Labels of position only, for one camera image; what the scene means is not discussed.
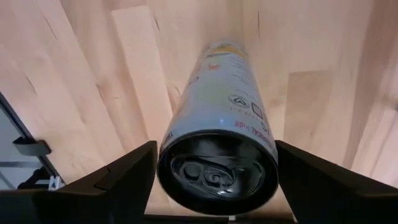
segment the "light wood surface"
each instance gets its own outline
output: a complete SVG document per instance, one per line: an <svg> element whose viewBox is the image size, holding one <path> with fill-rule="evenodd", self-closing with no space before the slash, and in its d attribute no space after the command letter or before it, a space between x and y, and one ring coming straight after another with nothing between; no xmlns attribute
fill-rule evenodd
<svg viewBox="0 0 398 224"><path fill-rule="evenodd" d="M397 8L395 0L3 0L0 91L70 183L160 142L201 50L233 40L246 48L276 139L398 187ZM157 180L146 212L200 215ZM252 215L291 211L279 189Z"/></svg>

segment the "hardwood floor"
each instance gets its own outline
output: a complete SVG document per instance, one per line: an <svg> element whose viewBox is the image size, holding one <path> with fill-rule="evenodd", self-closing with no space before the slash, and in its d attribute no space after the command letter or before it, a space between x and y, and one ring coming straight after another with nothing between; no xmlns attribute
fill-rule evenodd
<svg viewBox="0 0 398 224"><path fill-rule="evenodd" d="M3 0L0 91L67 182L160 143L202 49L245 46L271 130L398 187L398 1ZM155 180L147 213L199 215ZM278 191L255 216L291 218Z"/></svg>

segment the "logo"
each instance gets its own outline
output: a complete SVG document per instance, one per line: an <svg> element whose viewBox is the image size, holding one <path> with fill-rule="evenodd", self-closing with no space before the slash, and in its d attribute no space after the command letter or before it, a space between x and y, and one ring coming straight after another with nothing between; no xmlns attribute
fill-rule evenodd
<svg viewBox="0 0 398 224"><path fill-rule="evenodd" d="M251 102L251 108L255 115L257 115L260 119L264 119L260 107L258 107L255 103Z"/></svg>
<svg viewBox="0 0 398 224"><path fill-rule="evenodd" d="M230 102L232 102L235 105L241 106L243 108L249 108L249 103L246 101L245 98L243 98L242 96L238 96L238 95L231 95L228 97L228 99L230 100Z"/></svg>

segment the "black plastic part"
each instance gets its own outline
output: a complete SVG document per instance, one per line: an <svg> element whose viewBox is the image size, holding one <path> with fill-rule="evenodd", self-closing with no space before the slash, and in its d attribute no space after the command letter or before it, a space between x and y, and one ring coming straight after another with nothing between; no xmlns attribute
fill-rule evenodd
<svg viewBox="0 0 398 224"><path fill-rule="evenodd" d="M51 149L44 140L35 141L19 137L12 143L24 156L45 156L51 153Z"/></svg>
<svg viewBox="0 0 398 224"><path fill-rule="evenodd" d="M398 189L276 144L279 184L299 223L397 223Z"/></svg>
<svg viewBox="0 0 398 224"><path fill-rule="evenodd" d="M37 169L33 172L33 175L29 177L25 182L20 183L18 185L18 189L48 189L49 185L48 184L36 184L37 181L39 180L48 180L50 181L50 175L49 173L45 170L44 167Z"/></svg>
<svg viewBox="0 0 398 224"><path fill-rule="evenodd" d="M156 158L156 142L150 141L55 192L0 192L0 223L139 223Z"/></svg>

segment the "cylinder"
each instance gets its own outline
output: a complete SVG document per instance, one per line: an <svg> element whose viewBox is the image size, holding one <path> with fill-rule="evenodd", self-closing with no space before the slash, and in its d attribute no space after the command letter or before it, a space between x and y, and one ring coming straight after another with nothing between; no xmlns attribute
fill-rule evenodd
<svg viewBox="0 0 398 224"><path fill-rule="evenodd" d="M210 44L160 145L161 186L196 212L246 213L275 193L277 161L246 53L232 42Z"/></svg>

